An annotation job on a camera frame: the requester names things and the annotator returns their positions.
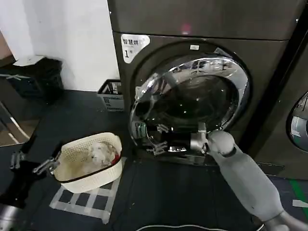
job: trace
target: white cable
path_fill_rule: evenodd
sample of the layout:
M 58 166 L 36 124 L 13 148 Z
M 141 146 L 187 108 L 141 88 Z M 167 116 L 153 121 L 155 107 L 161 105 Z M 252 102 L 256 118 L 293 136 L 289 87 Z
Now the white cable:
M 199 225 L 179 225 L 179 226 L 173 226 L 173 225 L 147 225 L 147 226 L 143 226 L 140 229 L 136 230 L 136 231 L 141 231 L 144 230 L 146 228 L 155 228 L 155 227 L 161 227 L 161 228 L 183 228 L 183 227 L 196 227 L 196 228 L 200 228 L 203 230 L 210 230 L 210 231 L 228 231 L 228 230 L 223 230 L 223 229 L 211 229 L 211 228 L 206 228 L 206 227 L 202 227 Z M 260 231 L 262 228 L 264 227 L 264 224 L 262 224 L 256 231 Z

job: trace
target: white plastic basket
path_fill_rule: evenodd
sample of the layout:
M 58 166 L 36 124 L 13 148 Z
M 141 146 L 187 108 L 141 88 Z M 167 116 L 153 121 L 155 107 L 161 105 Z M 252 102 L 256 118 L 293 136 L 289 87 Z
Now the white plastic basket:
M 118 136 L 110 132 L 100 133 L 82 138 L 62 146 L 59 156 L 60 165 L 54 170 L 54 176 L 63 187 L 72 193 L 83 193 L 116 180 L 122 173 L 121 158 L 114 165 L 99 171 L 78 176 L 76 172 L 87 160 L 89 146 L 93 143 L 104 142 L 115 147 L 121 155 L 122 144 Z

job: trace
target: front-loading dryer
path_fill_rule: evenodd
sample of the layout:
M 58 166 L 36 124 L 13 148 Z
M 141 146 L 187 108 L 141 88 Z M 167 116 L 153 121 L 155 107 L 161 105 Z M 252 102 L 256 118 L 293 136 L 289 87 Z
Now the front-loading dryer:
M 225 129 L 239 142 L 304 4 L 108 1 L 138 152 L 203 165 L 211 160 L 189 150 L 192 134 Z

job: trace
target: dryer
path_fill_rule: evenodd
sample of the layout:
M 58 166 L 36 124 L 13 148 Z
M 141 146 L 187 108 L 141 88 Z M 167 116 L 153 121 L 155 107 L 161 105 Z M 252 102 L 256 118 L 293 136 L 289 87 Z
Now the dryer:
M 239 142 L 304 4 L 109 0 L 129 130 L 140 152 L 206 164 L 183 137 L 226 129 Z
M 308 46 L 282 89 L 248 153 L 272 164 L 267 174 L 308 180 Z

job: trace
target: black crate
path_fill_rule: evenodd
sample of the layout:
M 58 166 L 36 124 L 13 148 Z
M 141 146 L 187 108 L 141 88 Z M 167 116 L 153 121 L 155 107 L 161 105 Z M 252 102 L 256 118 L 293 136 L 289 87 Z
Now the black crate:
M 43 58 L 36 64 L 0 68 L 0 75 L 25 99 L 43 99 L 52 103 L 63 93 L 60 76 L 62 62 Z

